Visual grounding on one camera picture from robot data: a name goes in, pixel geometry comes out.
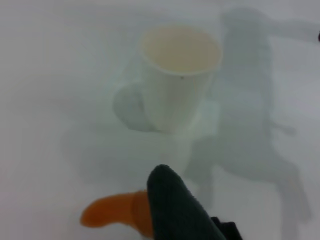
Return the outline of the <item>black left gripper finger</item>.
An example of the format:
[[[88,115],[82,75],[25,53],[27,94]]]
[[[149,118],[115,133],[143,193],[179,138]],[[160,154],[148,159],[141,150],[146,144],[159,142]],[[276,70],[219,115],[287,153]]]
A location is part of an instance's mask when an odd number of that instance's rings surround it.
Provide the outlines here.
[[[222,232],[222,234],[225,236],[227,240],[243,240],[235,222],[222,222],[216,216],[211,217],[211,220],[214,222],[214,224]]]

